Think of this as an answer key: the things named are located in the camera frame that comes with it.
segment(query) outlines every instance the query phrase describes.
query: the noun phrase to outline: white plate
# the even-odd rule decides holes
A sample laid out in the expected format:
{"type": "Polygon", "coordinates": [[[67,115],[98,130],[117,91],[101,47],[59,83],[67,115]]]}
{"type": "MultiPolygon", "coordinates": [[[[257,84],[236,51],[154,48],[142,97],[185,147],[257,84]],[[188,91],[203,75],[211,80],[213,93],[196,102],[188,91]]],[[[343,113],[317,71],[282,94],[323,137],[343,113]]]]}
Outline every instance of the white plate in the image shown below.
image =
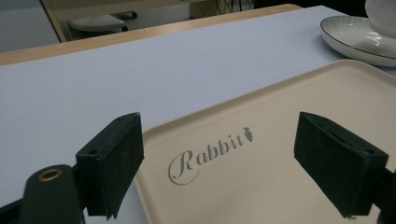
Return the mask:
{"type": "Polygon", "coordinates": [[[367,18],[336,16],[320,23],[323,39],[345,56],[374,65],[396,67],[396,39],[374,32],[367,18]]]}

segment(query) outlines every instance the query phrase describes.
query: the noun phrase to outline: table surface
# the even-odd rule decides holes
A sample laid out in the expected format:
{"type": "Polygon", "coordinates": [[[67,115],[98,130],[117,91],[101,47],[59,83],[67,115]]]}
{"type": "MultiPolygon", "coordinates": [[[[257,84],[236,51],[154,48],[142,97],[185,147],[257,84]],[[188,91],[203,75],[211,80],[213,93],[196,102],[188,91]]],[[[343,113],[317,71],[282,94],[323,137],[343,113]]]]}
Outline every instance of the table surface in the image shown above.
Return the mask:
{"type": "MultiPolygon", "coordinates": [[[[19,199],[34,171],[74,165],[77,151],[116,117],[138,111],[146,131],[346,58],[319,27],[342,13],[282,7],[291,11],[258,9],[0,54],[0,205],[19,199]]],[[[380,69],[396,76],[395,68],[380,69]]],[[[134,187],[110,223],[146,223],[134,187]]]]}

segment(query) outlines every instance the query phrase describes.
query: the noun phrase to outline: cup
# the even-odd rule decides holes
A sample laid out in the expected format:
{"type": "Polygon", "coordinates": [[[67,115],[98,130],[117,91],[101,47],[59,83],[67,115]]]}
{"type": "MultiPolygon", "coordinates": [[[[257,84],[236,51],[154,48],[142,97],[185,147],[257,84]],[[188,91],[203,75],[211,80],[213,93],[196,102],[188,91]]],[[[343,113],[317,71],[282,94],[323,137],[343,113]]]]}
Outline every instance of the cup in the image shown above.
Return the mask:
{"type": "Polygon", "coordinates": [[[396,38],[396,0],[366,0],[365,9],[375,32],[396,38]]]}

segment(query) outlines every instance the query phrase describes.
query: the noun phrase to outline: beige plastic tray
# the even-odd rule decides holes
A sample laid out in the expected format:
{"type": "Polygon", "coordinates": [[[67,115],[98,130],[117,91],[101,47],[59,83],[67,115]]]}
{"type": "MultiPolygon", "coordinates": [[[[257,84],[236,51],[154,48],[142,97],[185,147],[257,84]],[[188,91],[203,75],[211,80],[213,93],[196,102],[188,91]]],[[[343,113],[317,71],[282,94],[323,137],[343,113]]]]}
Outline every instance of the beige plastic tray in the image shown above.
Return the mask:
{"type": "Polygon", "coordinates": [[[340,61],[145,132],[135,185],[148,222],[375,223],[375,206],[342,218],[293,158],[300,111],[386,151],[395,169],[396,79],[340,61]]]}

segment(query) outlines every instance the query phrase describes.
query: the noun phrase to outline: floor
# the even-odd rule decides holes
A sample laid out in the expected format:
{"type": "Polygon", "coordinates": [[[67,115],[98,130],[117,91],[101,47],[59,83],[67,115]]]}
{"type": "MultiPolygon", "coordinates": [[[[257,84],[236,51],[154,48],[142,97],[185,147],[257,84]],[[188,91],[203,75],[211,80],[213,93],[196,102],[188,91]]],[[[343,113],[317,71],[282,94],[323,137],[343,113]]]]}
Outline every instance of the floor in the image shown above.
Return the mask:
{"type": "MultiPolygon", "coordinates": [[[[240,8],[242,10],[249,10],[254,8],[254,4],[251,2],[252,0],[241,0],[241,7],[239,6],[239,2],[235,1],[233,7],[228,4],[228,8],[233,11],[239,11],[240,8]]],[[[137,18],[132,18],[132,13],[124,13],[119,15],[114,15],[115,17],[125,21],[128,26],[128,30],[137,30],[157,25],[164,25],[168,23],[178,22],[178,21],[188,21],[190,18],[190,4],[179,4],[170,7],[157,7],[136,11],[137,18]]],[[[71,29],[71,34],[74,39],[81,39],[87,37],[93,37],[98,35],[109,35],[114,34],[116,32],[120,32],[120,30],[109,31],[109,32],[101,32],[101,33],[93,33],[93,32],[81,32],[74,29],[71,29]]]]}

